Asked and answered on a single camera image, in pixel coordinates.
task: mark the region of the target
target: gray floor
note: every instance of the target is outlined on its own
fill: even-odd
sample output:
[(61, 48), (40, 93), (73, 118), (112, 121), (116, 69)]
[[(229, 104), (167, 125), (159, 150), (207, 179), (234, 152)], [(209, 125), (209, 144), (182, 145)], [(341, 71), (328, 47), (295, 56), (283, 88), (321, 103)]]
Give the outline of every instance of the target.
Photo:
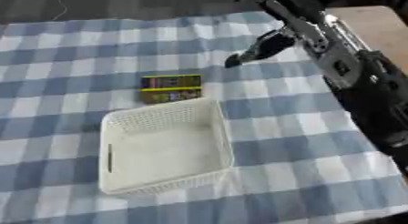
[[(61, 0), (58, 20), (95, 18), (163, 19), (259, 10), (251, 0)], [(58, 0), (0, 0), (0, 24), (49, 21), (62, 13)]]

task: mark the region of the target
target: checkered tablecloth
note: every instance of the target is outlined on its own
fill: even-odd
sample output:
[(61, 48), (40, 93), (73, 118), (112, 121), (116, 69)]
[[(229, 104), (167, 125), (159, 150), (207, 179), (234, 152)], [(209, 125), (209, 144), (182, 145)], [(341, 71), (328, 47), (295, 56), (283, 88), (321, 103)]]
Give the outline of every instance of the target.
[[(226, 70), (277, 27), (263, 13), (9, 25), (0, 39), (1, 223), (344, 223), (408, 210), (390, 159), (301, 48)], [(215, 186), (121, 199), (97, 187), (99, 124), (140, 78), (202, 74), (236, 167)]]

